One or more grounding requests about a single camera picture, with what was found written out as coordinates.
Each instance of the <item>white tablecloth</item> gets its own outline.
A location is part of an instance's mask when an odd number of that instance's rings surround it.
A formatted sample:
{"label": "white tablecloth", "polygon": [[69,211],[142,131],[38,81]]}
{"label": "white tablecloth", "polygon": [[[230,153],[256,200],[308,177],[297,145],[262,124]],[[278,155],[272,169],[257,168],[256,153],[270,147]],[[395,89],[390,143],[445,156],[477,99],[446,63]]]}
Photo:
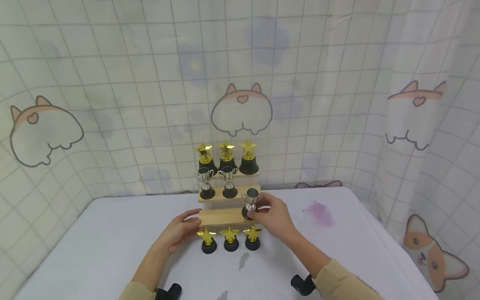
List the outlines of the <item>white tablecloth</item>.
{"label": "white tablecloth", "polygon": [[[409,256],[347,188],[277,190],[302,234],[376,289],[387,300],[437,300]],[[312,204],[318,202],[321,212]],[[196,207],[196,194],[101,198],[93,201],[16,295],[16,300],[114,300],[150,245],[179,213]],[[260,233],[261,247],[201,251],[195,238],[171,257],[160,282],[183,288],[184,300],[319,299],[291,286],[307,271],[289,249]]]}

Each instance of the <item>corgi cartoon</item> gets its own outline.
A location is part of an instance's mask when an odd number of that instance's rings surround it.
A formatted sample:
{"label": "corgi cartoon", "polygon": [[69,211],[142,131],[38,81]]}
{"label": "corgi cartoon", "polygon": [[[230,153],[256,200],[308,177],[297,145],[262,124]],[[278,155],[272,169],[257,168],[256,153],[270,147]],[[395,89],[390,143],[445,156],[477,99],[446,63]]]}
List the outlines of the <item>corgi cartoon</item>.
{"label": "corgi cartoon", "polygon": [[49,165],[53,149],[70,149],[84,137],[77,119],[43,96],[37,96],[35,105],[23,111],[12,105],[10,112],[14,122],[10,146],[15,158],[26,167]]}
{"label": "corgi cartoon", "polygon": [[272,115],[272,104],[258,83],[251,90],[237,90],[234,84],[229,84],[225,95],[213,107],[211,121],[215,128],[230,136],[236,136],[240,130],[256,135],[267,128]]}
{"label": "corgi cartoon", "polygon": [[435,293],[444,290],[446,280],[464,278],[470,271],[461,259],[440,248],[418,215],[408,219],[403,245]]}
{"label": "corgi cartoon", "polygon": [[[433,90],[419,90],[419,83],[414,80],[399,93],[391,95],[387,101],[385,118],[387,142],[394,144],[405,140],[418,151],[427,149],[445,86],[444,81]],[[399,148],[407,145],[396,143]]]}

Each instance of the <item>wooden shelf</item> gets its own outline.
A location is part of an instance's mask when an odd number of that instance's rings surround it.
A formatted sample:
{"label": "wooden shelf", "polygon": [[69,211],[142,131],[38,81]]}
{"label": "wooden shelf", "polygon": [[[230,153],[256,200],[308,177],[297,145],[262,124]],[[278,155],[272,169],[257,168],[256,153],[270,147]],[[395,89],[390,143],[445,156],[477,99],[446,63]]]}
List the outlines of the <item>wooden shelf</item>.
{"label": "wooden shelf", "polygon": [[[237,176],[235,178],[257,177],[258,175],[260,175],[260,171],[257,171],[255,174],[252,175],[247,175],[243,174],[242,172],[240,172],[240,170],[238,170]],[[215,176],[212,177],[212,179],[221,179],[220,174],[216,173]]]}
{"label": "wooden shelf", "polygon": [[237,189],[238,193],[234,198],[225,198],[222,194],[224,187],[223,186],[214,186],[212,189],[215,190],[215,196],[212,199],[202,199],[200,197],[200,193],[202,190],[198,191],[198,203],[210,203],[210,202],[218,202],[218,201],[228,201],[228,200],[242,200],[241,195],[247,193],[249,188],[254,188],[260,193],[260,185],[259,184],[250,184],[250,185],[236,185],[235,188]]}
{"label": "wooden shelf", "polygon": [[211,226],[251,226],[255,222],[246,220],[241,215],[242,207],[223,208],[223,209],[207,209],[200,211],[198,217],[202,220],[201,227]]}

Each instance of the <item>silver cup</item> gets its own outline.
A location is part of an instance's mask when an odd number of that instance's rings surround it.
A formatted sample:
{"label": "silver cup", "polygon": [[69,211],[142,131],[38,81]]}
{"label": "silver cup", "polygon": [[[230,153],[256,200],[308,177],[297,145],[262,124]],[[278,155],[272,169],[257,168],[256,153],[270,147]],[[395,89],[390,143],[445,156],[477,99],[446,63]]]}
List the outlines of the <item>silver cup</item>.
{"label": "silver cup", "polygon": [[233,180],[237,176],[237,171],[237,168],[232,168],[230,166],[226,166],[221,171],[218,171],[220,178],[225,181],[225,189],[231,190],[235,187]]}
{"label": "silver cup", "polygon": [[198,171],[195,171],[194,173],[197,176],[198,181],[203,183],[202,190],[208,191],[209,189],[212,188],[212,186],[208,182],[213,177],[213,173],[214,173],[213,170],[210,170],[207,167],[203,167],[198,169]]}
{"label": "silver cup", "polygon": [[254,211],[257,209],[255,203],[258,201],[258,191],[254,188],[249,188],[246,194],[241,195],[242,199],[245,201],[245,208],[248,211]]}

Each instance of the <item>beige sleeve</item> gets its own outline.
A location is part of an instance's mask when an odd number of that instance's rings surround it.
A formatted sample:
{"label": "beige sleeve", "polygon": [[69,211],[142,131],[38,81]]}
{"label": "beige sleeve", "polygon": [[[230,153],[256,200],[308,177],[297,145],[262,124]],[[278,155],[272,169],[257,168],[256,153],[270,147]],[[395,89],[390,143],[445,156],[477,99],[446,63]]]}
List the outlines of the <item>beige sleeve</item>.
{"label": "beige sleeve", "polygon": [[155,300],[155,293],[139,282],[129,282],[119,300]]}
{"label": "beige sleeve", "polygon": [[324,300],[384,300],[376,290],[333,259],[312,280]]}

